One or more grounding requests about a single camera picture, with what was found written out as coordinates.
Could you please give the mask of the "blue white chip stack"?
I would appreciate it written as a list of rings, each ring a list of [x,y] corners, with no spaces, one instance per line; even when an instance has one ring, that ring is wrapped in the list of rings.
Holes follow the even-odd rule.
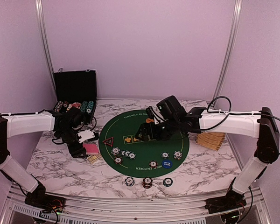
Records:
[[[134,185],[134,179],[132,177],[127,177],[125,179],[125,184],[126,186],[130,187],[130,186],[133,186]]]

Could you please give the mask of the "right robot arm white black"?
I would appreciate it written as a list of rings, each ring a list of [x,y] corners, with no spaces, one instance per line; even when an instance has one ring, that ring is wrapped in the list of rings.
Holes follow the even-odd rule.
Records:
[[[280,134],[270,112],[269,108],[263,112],[208,112],[203,107],[194,107],[189,112],[165,110],[163,122],[141,124],[135,137],[141,141],[169,140],[176,132],[215,132],[256,138],[256,151],[234,179],[231,192],[222,198],[222,205],[232,209],[268,164],[279,157]]]

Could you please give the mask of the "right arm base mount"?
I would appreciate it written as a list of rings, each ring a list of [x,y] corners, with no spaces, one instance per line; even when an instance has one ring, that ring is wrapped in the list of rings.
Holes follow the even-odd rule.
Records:
[[[210,214],[237,209],[247,205],[243,197],[236,198],[235,196],[221,196],[205,200],[205,209]]]

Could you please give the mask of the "orange big blind button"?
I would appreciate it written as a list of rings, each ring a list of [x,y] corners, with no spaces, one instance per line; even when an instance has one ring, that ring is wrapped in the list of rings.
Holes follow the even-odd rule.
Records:
[[[150,118],[147,118],[147,119],[146,119],[146,123],[153,123],[153,122],[154,122],[153,119],[150,119]]]

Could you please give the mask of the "red backed card deck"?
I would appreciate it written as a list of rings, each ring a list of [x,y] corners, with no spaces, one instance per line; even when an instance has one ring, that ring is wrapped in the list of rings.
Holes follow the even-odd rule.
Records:
[[[98,146],[94,143],[84,143],[83,147],[86,150],[86,155],[99,155]]]

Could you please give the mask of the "brown black chip stack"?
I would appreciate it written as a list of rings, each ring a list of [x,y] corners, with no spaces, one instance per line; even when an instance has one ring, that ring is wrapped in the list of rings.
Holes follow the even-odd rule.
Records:
[[[142,186],[146,189],[151,188],[153,185],[152,179],[150,177],[145,177],[142,181]]]

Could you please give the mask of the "black red triangle dealer button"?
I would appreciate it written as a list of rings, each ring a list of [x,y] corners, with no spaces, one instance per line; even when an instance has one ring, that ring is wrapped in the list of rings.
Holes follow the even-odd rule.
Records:
[[[110,137],[108,139],[103,140],[102,142],[103,142],[104,145],[112,147],[113,146],[113,141],[114,141],[114,138]]]

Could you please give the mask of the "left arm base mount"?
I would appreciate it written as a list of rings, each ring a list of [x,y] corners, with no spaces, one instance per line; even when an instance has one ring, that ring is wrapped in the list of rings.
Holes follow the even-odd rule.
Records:
[[[32,196],[27,196],[25,198],[25,204],[44,209],[45,211],[56,211],[62,212],[66,199],[59,196],[47,195],[44,197],[34,198]]]

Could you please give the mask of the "blue small blind button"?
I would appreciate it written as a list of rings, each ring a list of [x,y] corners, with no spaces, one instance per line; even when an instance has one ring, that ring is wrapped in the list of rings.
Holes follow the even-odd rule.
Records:
[[[161,164],[164,168],[167,168],[167,169],[169,169],[173,166],[173,163],[171,160],[163,160]]]

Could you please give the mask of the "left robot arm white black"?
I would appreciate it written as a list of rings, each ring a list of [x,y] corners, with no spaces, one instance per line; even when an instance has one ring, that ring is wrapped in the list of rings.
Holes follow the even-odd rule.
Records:
[[[66,144],[73,158],[84,158],[86,150],[77,129],[83,119],[77,108],[66,113],[0,113],[0,172],[25,190],[26,198],[40,208],[48,206],[50,200],[45,186],[26,170],[32,152],[41,134],[52,131],[55,144]]]

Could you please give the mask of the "teal chips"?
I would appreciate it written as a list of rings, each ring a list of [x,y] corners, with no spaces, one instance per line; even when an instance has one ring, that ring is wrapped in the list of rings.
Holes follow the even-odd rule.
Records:
[[[126,158],[129,158],[131,160],[136,158],[136,154],[134,152],[129,151],[129,150],[121,151],[121,155],[126,157]]]

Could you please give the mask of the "teal black chip stack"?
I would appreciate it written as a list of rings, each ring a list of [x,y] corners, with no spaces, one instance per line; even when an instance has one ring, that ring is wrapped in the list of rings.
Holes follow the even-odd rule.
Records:
[[[172,184],[173,184],[173,180],[172,180],[171,178],[165,178],[165,179],[163,180],[163,185],[164,185],[165,187],[170,187]]]

